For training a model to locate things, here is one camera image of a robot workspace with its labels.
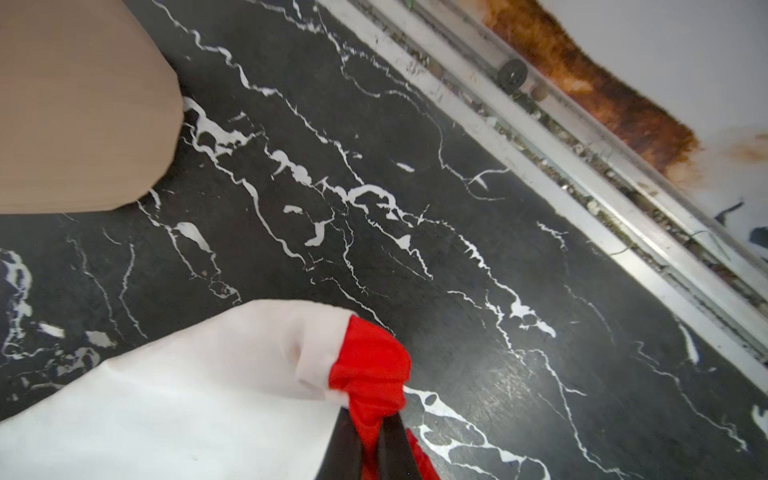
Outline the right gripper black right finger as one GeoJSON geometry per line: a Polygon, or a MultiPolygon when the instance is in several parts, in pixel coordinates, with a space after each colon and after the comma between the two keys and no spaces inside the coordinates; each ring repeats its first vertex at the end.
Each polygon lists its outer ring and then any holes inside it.
{"type": "Polygon", "coordinates": [[[421,480],[402,418],[383,419],[377,444],[378,475],[381,480],[421,480]]]}

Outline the rainbow red hooded kids jacket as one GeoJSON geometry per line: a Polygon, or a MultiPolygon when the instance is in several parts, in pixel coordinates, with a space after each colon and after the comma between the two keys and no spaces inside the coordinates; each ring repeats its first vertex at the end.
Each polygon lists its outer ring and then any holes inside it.
{"type": "MultiPolygon", "coordinates": [[[[355,313],[256,300],[109,359],[1,424],[5,479],[315,479],[339,410],[380,479],[405,347],[355,313]]],[[[406,427],[422,479],[436,470],[406,427]]]]}

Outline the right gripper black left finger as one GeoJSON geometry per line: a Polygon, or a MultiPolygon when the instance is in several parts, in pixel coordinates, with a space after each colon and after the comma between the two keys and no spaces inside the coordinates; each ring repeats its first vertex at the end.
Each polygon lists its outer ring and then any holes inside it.
{"type": "Polygon", "coordinates": [[[316,480],[361,480],[363,446],[349,411],[339,410],[316,480]]]}

